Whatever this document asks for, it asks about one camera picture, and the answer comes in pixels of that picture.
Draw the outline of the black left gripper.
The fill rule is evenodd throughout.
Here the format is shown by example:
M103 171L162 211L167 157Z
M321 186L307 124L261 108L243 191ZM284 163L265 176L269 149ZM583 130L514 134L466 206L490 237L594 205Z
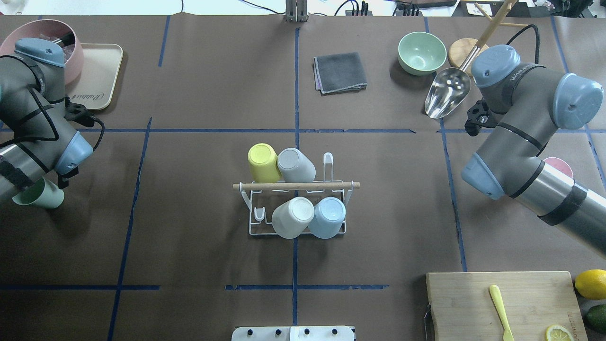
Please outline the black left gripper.
M68 122L74 121L84 127L93 127L95 125L95 118L93 118L91 111L82 104L72 103L69 98L65 98L64 119ZM78 173L78 166L65 174L58 173L58 188L67 188L69 186L69 179L78 175Z

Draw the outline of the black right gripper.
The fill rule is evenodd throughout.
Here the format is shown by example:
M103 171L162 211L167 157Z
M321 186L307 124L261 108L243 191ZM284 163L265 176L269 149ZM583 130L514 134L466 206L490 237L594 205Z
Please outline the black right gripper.
M464 129L469 136L477 136L483 127L493 129L498 125L496 114L489 109L484 99L475 103L467 111L467 121Z

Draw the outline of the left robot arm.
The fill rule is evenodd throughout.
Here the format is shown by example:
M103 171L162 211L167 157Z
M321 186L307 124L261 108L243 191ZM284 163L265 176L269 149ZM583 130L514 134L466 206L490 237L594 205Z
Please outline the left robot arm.
M1 144L2 201L52 171L66 188L94 151L71 123L93 127L99 119L70 101L64 74L63 49L36 37L18 40L13 54L0 59L0 116L14 133Z

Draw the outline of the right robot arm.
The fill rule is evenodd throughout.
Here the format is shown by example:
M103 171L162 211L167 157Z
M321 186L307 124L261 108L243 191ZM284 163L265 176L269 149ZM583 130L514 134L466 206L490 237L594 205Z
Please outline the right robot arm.
M602 85L523 63L510 45L481 53L472 75L488 108L502 119L467 162L462 179L492 199L516 199L544 223L604 255L604 197L539 157L558 129L580 129L596 116Z

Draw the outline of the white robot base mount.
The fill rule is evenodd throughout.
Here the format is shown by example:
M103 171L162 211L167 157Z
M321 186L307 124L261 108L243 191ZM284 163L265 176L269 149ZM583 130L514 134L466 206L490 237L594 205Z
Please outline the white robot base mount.
M232 333L232 341L355 341L355 328L329 326L246 326Z

